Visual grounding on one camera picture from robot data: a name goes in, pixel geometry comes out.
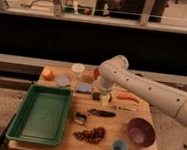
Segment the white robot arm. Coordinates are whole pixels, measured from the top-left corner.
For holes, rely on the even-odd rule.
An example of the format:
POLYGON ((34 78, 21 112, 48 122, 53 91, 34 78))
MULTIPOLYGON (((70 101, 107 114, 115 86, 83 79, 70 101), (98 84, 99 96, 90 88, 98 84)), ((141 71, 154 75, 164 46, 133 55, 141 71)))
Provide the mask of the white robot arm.
MULTIPOLYGON (((134 75, 128 72, 128 63, 123 55, 100 63, 98 90, 107 94, 113 90, 115 84, 118 84, 158 107, 187 128, 187 92, 134 75)), ((187 132, 180 150, 187 150, 187 132)))

